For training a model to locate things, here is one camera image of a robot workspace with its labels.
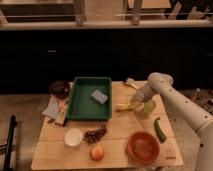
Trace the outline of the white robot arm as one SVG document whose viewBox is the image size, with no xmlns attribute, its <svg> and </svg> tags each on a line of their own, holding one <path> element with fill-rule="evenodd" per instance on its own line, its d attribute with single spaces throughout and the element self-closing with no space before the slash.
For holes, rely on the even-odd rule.
<svg viewBox="0 0 213 171">
<path fill-rule="evenodd" d="M 177 91 L 170 75 L 159 72 L 148 76 L 147 82 L 136 90 L 132 101 L 145 103 L 156 94 L 170 102 L 199 136 L 195 171 L 213 171 L 213 116 Z"/>
</svg>

